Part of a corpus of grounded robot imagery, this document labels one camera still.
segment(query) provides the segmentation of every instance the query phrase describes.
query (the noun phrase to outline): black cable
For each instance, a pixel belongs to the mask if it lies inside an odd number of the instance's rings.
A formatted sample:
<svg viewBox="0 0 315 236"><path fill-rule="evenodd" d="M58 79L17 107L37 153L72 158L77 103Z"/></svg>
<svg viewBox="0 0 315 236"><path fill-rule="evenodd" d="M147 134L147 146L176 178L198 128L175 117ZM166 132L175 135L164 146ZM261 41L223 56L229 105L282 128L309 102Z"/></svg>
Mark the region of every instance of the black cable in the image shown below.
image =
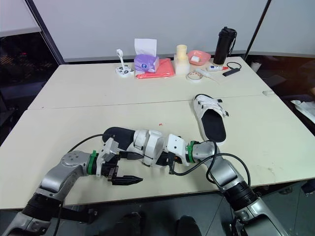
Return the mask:
<svg viewBox="0 0 315 236"><path fill-rule="evenodd" d="M55 231L54 231L53 236L56 236L56 235L57 235L58 228L59 228L59 224L60 224L60 219L61 219L61 212L62 212L62 210L63 210L63 201L60 203L60 208L59 208L59 213L58 213L58 220L57 220L57 224L56 224L56 227L55 227Z"/></svg>
<svg viewBox="0 0 315 236"><path fill-rule="evenodd" d="M229 66L229 64L230 64L230 63L234 63L234 64L239 65L239 66L240 66L240 67L239 67L239 69L241 69L241 68L242 68L242 65L241 65L240 63L230 61L230 62L228 62L228 63L226 64L226 66L227 66L228 68L230 68L230 69L235 69L235 68L233 68L233 67Z"/></svg>
<svg viewBox="0 0 315 236"><path fill-rule="evenodd" d="M251 175L250 175L250 171L248 170L246 164L244 163L244 161L242 161L241 158L237 157L236 155L230 154L230 153L219 153L217 156L231 156L233 158L235 158L236 160L238 160L239 162L241 162L241 164L243 165L246 174L247 174L247 184L250 187L251 186Z"/></svg>
<svg viewBox="0 0 315 236"><path fill-rule="evenodd" d="M212 159L212 162L206 172L206 179L210 182L210 183L213 183L213 184L216 184L212 179L209 178L209 173L213 167L213 165L215 164L215 161L216 161L216 157L217 157L217 152L218 152L218 146L215 142L213 142L214 145L215 145L215 154L213 155L213 159Z"/></svg>
<svg viewBox="0 0 315 236"><path fill-rule="evenodd" d="M185 171L185 172L182 172L182 173L176 172L176 171L173 169L173 167L172 167L173 163L169 163L169 169L170 169L170 171L171 171L174 175L176 175L176 176L185 176L185 175L189 174L190 172L194 171L194 170L197 169L199 166L201 166L202 164L204 164L206 161L208 161L208 160L210 160L211 158L213 158L213 157L216 156L218 147L217 147L217 144L216 144L215 142L213 142L213 143L214 143L214 145L215 145L215 153L214 153L214 155L208 156L207 158L203 159L202 161L200 161L200 162L199 162L198 164L196 164L195 166L191 167L189 170L187 170L187 171ZM212 168L213 165L214 165L214 159L212 160L212 162L211 162L211 164L210 164L210 167Z"/></svg>
<svg viewBox="0 0 315 236"><path fill-rule="evenodd" d="M92 139L92 138L95 138L95 137L99 137L99 136L106 136L106 135L112 136L111 134L95 134L95 135L90 136L90 137L86 138L85 140L82 140L81 142L79 142L77 145L75 145L73 148L71 148L71 149L69 150L69 152L75 150L78 146L80 146L82 143L84 143L85 141L87 141L87 140L89 140L89 139Z"/></svg>
<svg viewBox="0 0 315 236"><path fill-rule="evenodd" d="M199 166L201 166L201 165L202 165L203 163L205 163L206 161L210 160L212 157L213 157L213 155L212 155L212 156L208 156L206 159L203 159L203 160L202 160L201 162L199 162L197 165L191 167L189 170L187 170L187 171L185 171L185 172L182 172L182 173L177 173L177 172L173 169L172 165L169 165L169 169L170 169L170 171L171 171L174 175L176 175L176 176L185 176L185 175L189 174L190 172L194 171L195 169L197 169Z"/></svg>

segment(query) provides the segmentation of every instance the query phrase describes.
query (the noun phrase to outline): white wall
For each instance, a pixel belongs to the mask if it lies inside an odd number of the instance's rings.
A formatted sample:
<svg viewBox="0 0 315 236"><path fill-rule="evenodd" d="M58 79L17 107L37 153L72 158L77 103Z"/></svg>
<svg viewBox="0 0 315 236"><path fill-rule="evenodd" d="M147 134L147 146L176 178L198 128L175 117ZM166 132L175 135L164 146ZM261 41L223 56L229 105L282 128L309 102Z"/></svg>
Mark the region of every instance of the white wall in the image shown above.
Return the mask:
<svg viewBox="0 0 315 236"><path fill-rule="evenodd" d="M218 33L237 30L234 51L244 52L266 0L34 0L65 61L133 56L134 38L157 39L157 53L214 52Z"/></svg>
<svg viewBox="0 0 315 236"><path fill-rule="evenodd" d="M315 0L272 0L250 54L315 56Z"/></svg>
<svg viewBox="0 0 315 236"><path fill-rule="evenodd" d="M0 37L40 32L24 0L0 1Z"/></svg>

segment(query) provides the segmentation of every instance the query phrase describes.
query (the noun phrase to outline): pink plate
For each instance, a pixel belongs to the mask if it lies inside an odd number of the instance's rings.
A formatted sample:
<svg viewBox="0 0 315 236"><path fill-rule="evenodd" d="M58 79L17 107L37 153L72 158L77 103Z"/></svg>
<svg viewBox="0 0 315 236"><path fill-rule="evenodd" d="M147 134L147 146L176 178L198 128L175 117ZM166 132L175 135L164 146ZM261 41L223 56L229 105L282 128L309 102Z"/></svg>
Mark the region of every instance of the pink plate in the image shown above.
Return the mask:
<svg viewBox="0 0 315 236"><path fill-rule="evenodd" d="M205 53L199 50L192 50L187 54L187 56L188 56L190 64L194 64L194 65L203 65L211 58L211 55L209 53ZM200 61L199 62L191 61L192 56L199 57Z"/></svg>

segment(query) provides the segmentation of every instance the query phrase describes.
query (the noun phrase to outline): tissue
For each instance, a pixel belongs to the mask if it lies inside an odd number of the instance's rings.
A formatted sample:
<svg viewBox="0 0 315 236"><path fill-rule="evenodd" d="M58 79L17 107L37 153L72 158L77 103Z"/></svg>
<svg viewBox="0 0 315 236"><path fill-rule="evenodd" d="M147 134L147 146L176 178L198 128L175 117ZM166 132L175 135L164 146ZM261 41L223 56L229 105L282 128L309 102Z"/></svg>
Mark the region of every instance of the tissue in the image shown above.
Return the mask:
<svg viewBox="0 0 315 236"><path fill-rule="evenodd" d="M157 57L157 40L136 38L134 40L134 49L137 54L134 59L136 74L144 72L155 73L159 67L159 58Z"/></svg>

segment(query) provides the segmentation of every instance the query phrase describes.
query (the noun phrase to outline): tissue box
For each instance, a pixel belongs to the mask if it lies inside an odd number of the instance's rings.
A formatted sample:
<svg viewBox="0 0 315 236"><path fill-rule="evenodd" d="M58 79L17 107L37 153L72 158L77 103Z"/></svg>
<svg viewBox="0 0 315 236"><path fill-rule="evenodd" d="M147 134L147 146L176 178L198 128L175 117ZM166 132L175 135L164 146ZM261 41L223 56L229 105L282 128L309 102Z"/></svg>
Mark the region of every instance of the tissue box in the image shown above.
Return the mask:
<svg viewBox="0 0 315 236"><path fill-rule="evenodd" d="M136 71L155 73L159 66L159 58L146 54L136 55L134 68Z"/></svg>

